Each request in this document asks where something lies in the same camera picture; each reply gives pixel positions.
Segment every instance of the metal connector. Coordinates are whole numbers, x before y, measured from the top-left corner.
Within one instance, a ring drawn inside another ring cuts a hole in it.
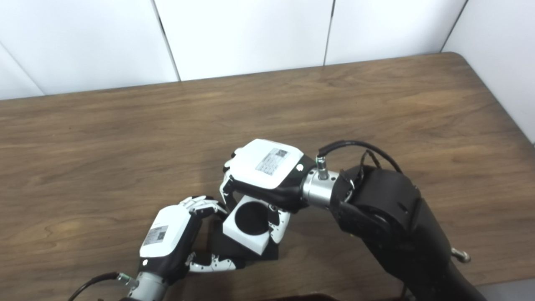
[[[472,260],[472,258],[470,257],[470,255],[468,255],[468,253],[464,251],[459,251],[454,247],[452,247],[452,256],[457,258],[459,262],[462,262],[464,264],[467,264],[470,262],[470,260]]]
[[[327,162],[325,162],[325,157],[316,157],[316,166],[318,167],[318,179],[329,179],[329,171],[327,170]]]
[[[117,281],[124,283],[127,287],[131,289],[135,289],[139,285],[138,280],[126,275],[125,273],[119,273],[119,276],[117,276]]]

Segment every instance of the robotic arm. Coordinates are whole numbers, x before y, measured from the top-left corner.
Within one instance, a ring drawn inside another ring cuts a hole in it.
[[[327,169],[326,156],[345,146],[367,150],[346,171]],[[395,169],[382,169],[375,153]],[[369,156],[374,166],[365,165]],[[161,301],[169,285],[187,272],[243,268],[245,260],[272,260],[291,213],[310,205],[329,211],[340,229],[361,238],[385,271],[407,286],[418,301],[485,301],[460,274],[451,257],[470,261],[451,248],[419,189],[381,149],[361,141],[337,141],[315,160],[299,149],[256,139],[225,163],[221,196],[230,214],[210,197],[189,197],[160,210],[140,249],[139,274],[104,274],[87,286],[117,279],[131,288],[121,301]],[[237,202],[234,192],[242,193]],[[203,218],[224,222],[212,232],[213,254],[190,249]]]
[[[326,156],[345,146],[368,150],[347,171],[327,170]],[[375,153],[395,169],[382,169]],[[365,165],[370,156],[375,166]],[[225,164],[221,195],[234,208],[234,191],[296,213],[309,205],[327,209],[340,229],[365,242],[381,266],[418,301],[485,301],[450,260],[468,262],[451,248],[419,189],[381,149],[361,141],[337,141],[315,161],[295,147],[256,139]]]

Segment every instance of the robot finger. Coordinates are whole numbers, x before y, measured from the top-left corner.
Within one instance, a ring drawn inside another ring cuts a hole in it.
[[[212,214],[227,214],[227,211],[224,210],[220,205],[218,201],[210,200],[210,201],[204,201],[202,204],[197,204],[195,207],[191,208],[190,210],[191,214],[195,214],[196,216],[200,218],[208,217]]]
[[[224,258],[218,255],[205,253],[196,255],[189,264],[189,271],[193,273],[212,273],[235,270],[245,267],[241,259]]]
[[[267,214],[268,225],[271,228],[270,236],[273,242],[279,244],[286,232],[288,222],[290,221],[290,213],[277,207],[270,205]]]

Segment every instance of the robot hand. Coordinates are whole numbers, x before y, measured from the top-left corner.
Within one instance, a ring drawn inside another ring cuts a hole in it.
[[[167,287],[184,278],[188,271],[214,272],[235,269],[234,262],[225,260],[219,268],[219,259],[212,255],[211,264],[203,265],[191,252],[202,220],[211,215],[225,218],[227,211],[211,197],[189,197],[177,205],[167,206],[158,212],[140,249],[137,285],[122,301],[159,301]]]

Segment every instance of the qr code label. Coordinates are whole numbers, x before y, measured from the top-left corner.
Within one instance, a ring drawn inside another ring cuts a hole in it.
[[[150,229],[145,241],[143,242],[143,245],[146,246],[163,242],[168,227],[169,226],[161,226]]]
[[[272,149],[264,159],[256,166],[256,170],[265,174],[273,176],[275,171],[281,166],[282,162],[288,157],[289,152],[274,148]]]
[[[288,153],[287,151],[279,149],[279,151],[276,153],[276,155],[279,156],[279,157],[283,157],[284,158],[287,153]]]

